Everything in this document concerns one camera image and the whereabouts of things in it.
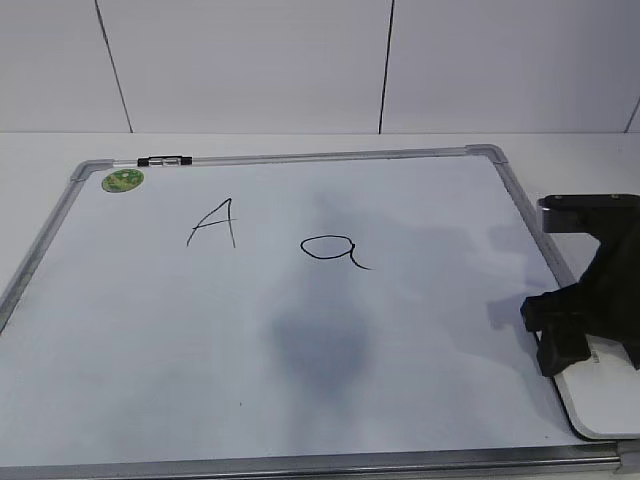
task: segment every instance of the white table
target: white table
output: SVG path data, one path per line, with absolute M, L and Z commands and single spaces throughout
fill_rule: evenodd
M 16 270 L 73 168 L 93 158 L 229 156 L 435 148 L 503 148 L 532 201 L 550 193 L 640 193 L 640 135 L 131 135 L 0 134 L 0 288 Z M 596 242 L 563 235 L 558 245 L 578 276 Z M 562 478 L 603 478 L 602 473 Z

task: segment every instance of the black marker writing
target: black marker writing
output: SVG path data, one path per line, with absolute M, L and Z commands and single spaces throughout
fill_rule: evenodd
M 216 213 L 218 210 L 220 210 L 225 205 L 227 205 L 227 219 L 226 220 L 218 220 L 216 222 L 204 223 L 211 215 Z M 191 235 L 189 235 L 189 238 L 187 238 L 187 247 L 189 246 L 189 243 L 191 243 L 191 239 L 193 238 L 193 236 L 196 234 L 196 232 L 199 229 L 205 228 L 205 227 L 210 227 L 212 225 L 218 225 L 220 223 L 225 223 L 226 222 L 227 225 L 229 226 L 229 235 L 231 235 L 231 243 L 233 243 L 233 248 L 236 248 L 236 239 L 233 236 L 233 227 L 231 226 L 231 222 L 233 222 L 234 220 L 235 220 L 235 218 L 231 218 L 231 199 L 227 198 L 224 202 L 222 202 L 220 205 L 218 205 L 215 209 L 213 209 L 209 213 L 207 213 L 202 218 L 202 220 L 200 220 L 198 222 L 198 224 L 191 229 Z
M 349 242 L 350 248 L 342 253 L 339 253 L 337 255 L 331 255 L 331 256 L 320 256 L 320 255 L 316 255 L 314 253 L 311 253 L 307 247 L 305 247 L 305 244 L 308 242 L 315 242 L 318 240 L 321 240 L 323 238 L 342 238 L 344 240 L 346 240 L 347 242 Z M 356 259 L 353 257 L 353 252 L 356 249 L 356 244 L 353 243 L 351 241 L 351 239 L 349 237 L 345 237 L 344 235 L 320 235 L 319 237 L 311 237 L 311 238 L 307 238 L 306 240 L 303 240 L 300 243 L 300 248 L 302 249 L 302 251 L 304 253 L 306 253 L 307 255 L 309 255 L 310 257 L 316 258 L 318 260 L 333 260 L 335 258 L 340 258 L 340 257 L 344 257 L 345 255 L 349 255 L 349 258 L 351 259 L 351 261 L 353 262 L 353 264 L 358 267 L 358 268 L 362 268 L 363 270 L 371 270 L 370 268 L 364 267 L 362 265 L 360 265 Z

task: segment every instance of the black clip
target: black clip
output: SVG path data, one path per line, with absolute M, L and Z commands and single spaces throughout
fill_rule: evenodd
M 191 165 L 193 157 L 182 155 L 156 155 L 138 159 L 138 167 Z

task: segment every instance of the round sticker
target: round sticker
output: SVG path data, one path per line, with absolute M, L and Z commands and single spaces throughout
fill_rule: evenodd
M 110 193 L 128 192 L 140 185 L 142 180 L 144 180 L 144 175 L 140 170 L 125 168 L 104 177 L 102 189 Z

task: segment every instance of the black mount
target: black mount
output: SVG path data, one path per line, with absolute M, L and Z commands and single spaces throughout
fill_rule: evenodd
M 578 283 L 528 297 L 520 309 L 530 332 L 542 332 L 545 377 L 587 360 L 585 335 L 622 343 L 640 368 L 640 196 L 552 195 L 538 201 L 548 233 L 585 232 L 600 247 Z

